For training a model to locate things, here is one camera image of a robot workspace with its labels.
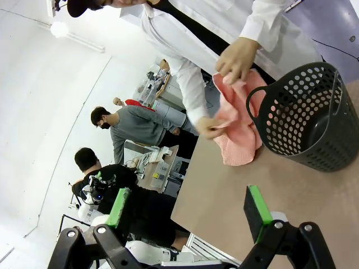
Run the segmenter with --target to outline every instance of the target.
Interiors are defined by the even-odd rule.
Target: wooden table
[[[145,168],[145,171],[144,171],[145,177],[143,179],[139,179],[138,185],[140,187],[145,188],[145,189],[152,189],[152,190],[158,191],[159,193],[164,192],[164,190],[166,188],[166,185],[167,185],[168,174],[169,174],[169,171],[171,170],[171,167],[173,165],[174,158],[177,155],[178,148],[179,148],[178,146],[170,147],[169,149],[172,151],[172,155],[163,157],[164,162],[169,164],[169,167],[168,167],[168,173],[167,173],[167,175],[165,177],[166,180],[165,180],[165,183],[163,184],[162,188],[154,188],[154,187],[151,186],[152,176],[153,176],[153,173],[156,171],[156,167],[157,167],[158,163],[149,163],[149,164],[147,164],[147,166]]]
[[[347,86],[359,112],[359,82]],[[316,222],[337,268],[359,268],[359,158],[321,173],[262,147],[244,166],[225,166],[219,147],[200,138],[172,212],[172,220],[240,261],[253,240],[243,211],[246,186],[256,184],[271,211],[298,226]],[[292,268],[276,256],[270,268]]]

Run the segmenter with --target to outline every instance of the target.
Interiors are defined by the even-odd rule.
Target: white lab coat
[[[282,15],[286,0],[169,0],[177,9],[228,43],[239,36],[258,41],[255,63],[274,79],[321,61],[313,42]],[[177,76],[193,124],[207,116],[200,68],[213,75],[219,58],[171,15],[145,4],[141,27]]]

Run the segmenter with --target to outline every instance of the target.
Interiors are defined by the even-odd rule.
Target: red object
[[[125,103],[126,103],[126,105],[140,106],[140,107],[142,107],[142,108],[147,108],[147,109],[149,109],[149,110],[151,110],[151,111],[153,111],[153,112],[156,112],[156,110],[154,110],[154,109],[152,109],[152,108],[149,108],[149,107],[147,107],[147,106],[141,105],[141,103],[138,102],[138,101],[136,101],[136,100],[127,99],[127,100],[125,101]]]

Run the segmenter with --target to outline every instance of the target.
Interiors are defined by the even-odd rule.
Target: hand
[[[196,124],[196,129],[200,135],[207,139],[214,139],[224,133],[225,128],[217,129],[215,126],[221,125],[223,120],[202,117]]]
[[[229,76],[226,84],[233,84],[237,79],[245,81],[252,67],[255,55],[260,45],[257,41],[248,38],[238,38],[225,49],[219,57],[215,69],[225,77]]]
[[[179,136],[179,133],[181,133],[181,130],[179,128],[174,129],[174,131],[172,132],[172,134],[175,136]]]

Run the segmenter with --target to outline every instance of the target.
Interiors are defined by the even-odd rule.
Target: face mask
[[[104,122],[100,127],[101,127],[101,129],[109,129],[111,127],[111,125],[107,122]]]

